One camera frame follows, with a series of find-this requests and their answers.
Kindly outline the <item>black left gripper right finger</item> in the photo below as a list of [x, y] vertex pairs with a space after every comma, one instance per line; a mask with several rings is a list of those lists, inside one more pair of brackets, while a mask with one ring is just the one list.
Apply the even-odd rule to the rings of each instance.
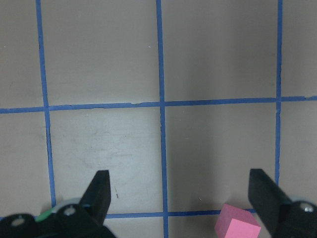
[[290, 198], [262, 169], [250, 169], [248, 199], [265, 228], [274, 237], [292, 205]]

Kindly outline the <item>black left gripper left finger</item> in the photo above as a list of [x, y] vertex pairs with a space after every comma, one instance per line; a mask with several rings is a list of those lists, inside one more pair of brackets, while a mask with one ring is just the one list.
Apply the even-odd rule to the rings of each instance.
[[79, 201], [86, 212], [103, 225], [110, 206], [110, 176], [109, 170], [99, 170], [94, 175], [85, 193]]

